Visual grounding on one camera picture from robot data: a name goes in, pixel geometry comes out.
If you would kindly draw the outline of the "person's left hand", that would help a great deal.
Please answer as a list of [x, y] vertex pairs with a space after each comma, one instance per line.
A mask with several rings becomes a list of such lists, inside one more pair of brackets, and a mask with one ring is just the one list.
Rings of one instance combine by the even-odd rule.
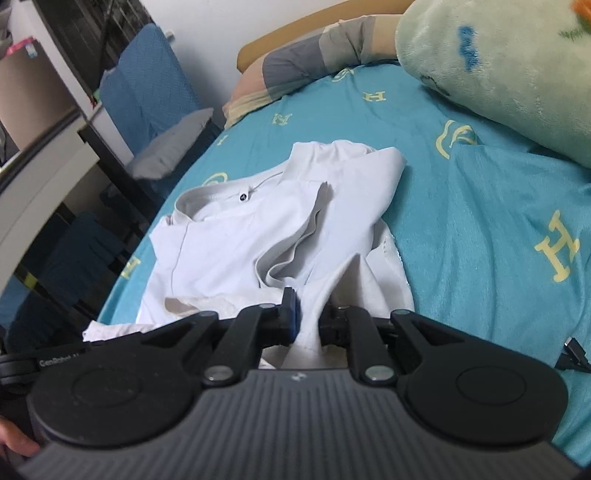
[[39, 444], [25, 435], [13, 422], [0, 418], [0, 444], [1, 457], [8, 458], [8, 451], [15, 454], [31, 457], [39, 450]]

